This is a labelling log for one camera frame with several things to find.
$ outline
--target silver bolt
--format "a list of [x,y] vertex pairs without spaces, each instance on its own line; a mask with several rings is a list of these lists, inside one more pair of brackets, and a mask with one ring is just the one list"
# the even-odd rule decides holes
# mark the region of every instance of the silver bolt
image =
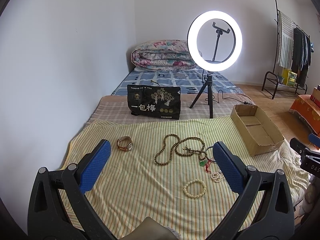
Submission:
[[44,173],[44,172],[45,172],[45,167],[42,167],[42,168],[39,169],[39,173],[42,174],[42,173]]
[[70,171],[74,171],[76,168],[77,168],[77,165],[74,164],[74,163],[72,163],[72,164],[70,164],[70,165],[68,166],[68,170],[70,170]]
[[252,166],[252,165],[247,166],[247,169],[248,169],[249,171],[252,171],[252,172],[254,172],[254,171],[257,170],[257,168],[256,168],[255,166]]
[[281,170],[281,169],[277,170],[277,172],[278,172],[279,175],[284,175],[284,171]]

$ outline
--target cream bead bracelet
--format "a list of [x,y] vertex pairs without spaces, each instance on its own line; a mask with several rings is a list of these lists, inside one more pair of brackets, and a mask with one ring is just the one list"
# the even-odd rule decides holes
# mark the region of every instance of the cream bead bracelet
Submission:
[[[201,192],[199,195],[191,195],[191,194],[188,193],[188,191],[187,191],[187,187],[188,187],[190,184],[194,183],[194,182],[199,182],[199,183],[201,183],[202,186],[203,186],[203,190],[202,190],[202,192]],[[204,181],[199,180],[199,179],[190,180],[190,181],[188,181],[188,182],[186,183],[186,185],[183,186],[183,192],[184,192],[188,197],[191,197],[191,198],[201,197],[201,196],[204,195],[204,193],[205,193],[206,191],[207,191],[207,186],[205,185]]]

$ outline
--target wristwatch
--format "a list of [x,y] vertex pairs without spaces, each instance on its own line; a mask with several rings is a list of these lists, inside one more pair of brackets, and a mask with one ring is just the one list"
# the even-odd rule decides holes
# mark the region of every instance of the wristwatch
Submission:
[[[122,141],[129,141],[129,144],[127,146],[120,146],[120,143]],[[132,140],[129,136],[122,136],[120,137],[118,140],[117,140],[117,148],[120,150],[120,151],[124,151],[124,152],[129,152],[132,150],[133,148],[133,143],[132,143]]]

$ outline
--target tree illustration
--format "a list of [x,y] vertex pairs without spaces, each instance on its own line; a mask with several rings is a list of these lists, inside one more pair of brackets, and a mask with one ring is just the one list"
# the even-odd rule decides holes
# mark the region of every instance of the tree illustration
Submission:
[[151,98],[154,99],[155,103],[158,103],[158,99],[161,98],[161,96],[159,96],[159,94],[157,92],[155,92],[154,94],[151,94]]
[[166,93],[166,91],[163,88],[161,88],[157,90],[157,93],[161,97],[161,100],[164,100],[164,94]]
[[167,102],[164,103],[164,104],[165,104],[166,106],[169,106],[170,101],[171,101],[171,100],[174,100],[174,97],[173,97],[170,93],[165,92],[165,93],[164,93],[164,100],[167,101]]

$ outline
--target clothes rack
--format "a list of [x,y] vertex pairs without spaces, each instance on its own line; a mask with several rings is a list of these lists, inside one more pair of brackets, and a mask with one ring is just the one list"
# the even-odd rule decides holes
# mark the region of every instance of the clothes rack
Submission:
[[[278,55],[278,45],[279,45],[279,10],[278,10],[278,3],[277,3],[277,0],[276,0],[276,10],[277,10],[277,19],[275,19],[275,21],[277,22],[277,32],[278,32],[278,35],[277,35],[277,46],[276,46],[276,57],[275,57],[275,64],[273,66],[273,71],[267,71],[265,76],[264,76],[264,81],[263,81],[263,85],[262,85],[262,91],[265,90],[267,91],[270,95],[272,95],[272,99],[274,99],[276,96],[281,96],[281,97],[296,97],[296,95],[300,95],[297,91],[298,90],[302,90],[304,91],[304,94],[307,93],[307,90],[308,90],[308,86],[307,84],[305,84],[305,88],[300,86],[298,83],[295,84],[295,86],[287,86],[287,85],[284,85],[284,84],[281,84],[279,83],[279,78],[278,76],[275,74],[275,68],[276,68],[276,62],[277,62],[277,55]],[[305,33],[295,22],[293,22],[293,24],[295,24],[295,26],[297,28],[299,28],[303,33]],[[271,74],[272,76],[274,76],[275,78],[269,78],[268,75]],[[266,89],[265,88],[265,84],[266,84],[266,81],[270,81],[271,83],[275,84],[275,88],[274,89]],[[287,88],[292,88],[292,89],[295,89],[295,91],[290,91],[290,90],[279,90],[278,87],[287,87]],[[294,93],[293,95],[281,95],[281,94],[277,94],[277,91],[280,91],[280,92],[287,92],[287,93]]]

